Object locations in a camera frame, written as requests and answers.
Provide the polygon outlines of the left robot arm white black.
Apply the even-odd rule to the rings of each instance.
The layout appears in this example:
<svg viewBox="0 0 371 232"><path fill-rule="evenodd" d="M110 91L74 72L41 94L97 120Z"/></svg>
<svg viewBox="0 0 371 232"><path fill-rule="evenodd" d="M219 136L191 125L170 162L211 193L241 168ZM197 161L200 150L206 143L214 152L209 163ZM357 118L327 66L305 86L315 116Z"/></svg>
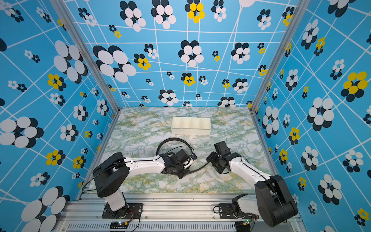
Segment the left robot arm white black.
<svg viewBox="0 0 371 232"><path fill-rule="evenodd" d="M127 178L143 174L167 174L182 179L196 160L195 153L188 154L184 149L140 159L126 158L121 152L113 154L93 171L97 196L106 201L102 217L135 216L133 206L127 203L120 190Z"/></svg>

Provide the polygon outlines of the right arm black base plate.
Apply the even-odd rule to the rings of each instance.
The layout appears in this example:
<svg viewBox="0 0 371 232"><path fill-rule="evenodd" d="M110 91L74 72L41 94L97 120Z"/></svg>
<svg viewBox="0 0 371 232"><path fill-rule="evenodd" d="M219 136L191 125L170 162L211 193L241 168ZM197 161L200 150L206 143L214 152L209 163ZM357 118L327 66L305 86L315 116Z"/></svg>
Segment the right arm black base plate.
<svg viewBox="0 0 371 232"><path fill-rule="evenodd" d="M259 219L259 215L242 212L236 204L219 204L213 208L220 219Z"/></svg>

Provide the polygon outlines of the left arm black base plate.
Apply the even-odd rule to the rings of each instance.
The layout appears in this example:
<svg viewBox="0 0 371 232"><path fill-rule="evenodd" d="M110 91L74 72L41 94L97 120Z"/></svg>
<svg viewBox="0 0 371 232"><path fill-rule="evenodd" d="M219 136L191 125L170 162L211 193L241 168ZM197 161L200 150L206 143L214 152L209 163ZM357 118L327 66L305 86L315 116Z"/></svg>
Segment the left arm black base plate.
<svg viewBox="0 0 371 232"><path fill-rule="evenodd" d="M144 204L129 203L123 208L113 211L108 203L105 203L102 218L104 219L132 219L141 218Z"/></svg>

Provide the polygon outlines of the black leather belt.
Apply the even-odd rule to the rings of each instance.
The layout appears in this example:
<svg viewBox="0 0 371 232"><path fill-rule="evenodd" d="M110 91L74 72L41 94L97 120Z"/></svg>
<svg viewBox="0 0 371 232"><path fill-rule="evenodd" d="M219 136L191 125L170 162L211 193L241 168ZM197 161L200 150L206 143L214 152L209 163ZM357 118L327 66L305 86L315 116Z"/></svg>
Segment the black leather belt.
<svg viewBox="0 0 371 232"><path fill-rule="evenodd" d="M173 142L173 141L176 141L176 142L180 142L182 143L183 145L182 146L178 146L178 147L175 147L175 148L171 148L170 150L168 150L167 152L165 153L160 153L160 150L162 148L163 145L165 145L166 143L169 143L169 142ZM157 156L160 156L161 154L166 154L166 153L170 153L170 152L173 152L173 153L177 153L178 151L184 149L189 155L191 155L192 153L195 153L194 151L194 148L188 143L186 142L185 140L181 139L181 138L168 138L168 139L165 139L164 141L162 141L159 146L157 147L157 150L156 150L156 155ZM187 175L190 175L190 174L193 174L193 173L196 173L200 170L202 170L203 168L205 168L207 165L209 164L209 162L206 162L206 164L204 164L203 166L199 167L198 169L196 170L193 170L193 171L190 171Z"/></svg>

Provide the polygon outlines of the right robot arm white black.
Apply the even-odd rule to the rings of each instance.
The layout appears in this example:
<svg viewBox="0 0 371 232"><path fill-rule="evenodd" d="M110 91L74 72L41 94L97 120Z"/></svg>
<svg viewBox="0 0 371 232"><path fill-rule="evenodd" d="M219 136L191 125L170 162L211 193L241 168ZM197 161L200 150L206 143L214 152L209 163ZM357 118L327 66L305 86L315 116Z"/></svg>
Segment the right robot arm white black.
<svg viewBox="0 0 371 232"><path fill-rule="evenodd" d="M245 180L255 189L255 194L241 194L230 204L220 203L218 214L221 219L243 219L253 222L262 219L269 227L274 227L298 214L285 180L280 175L271 176L250 164L247 159L231 153L226 143L214 144L215 152L206 159L219 174L225 170Z"/></svg>

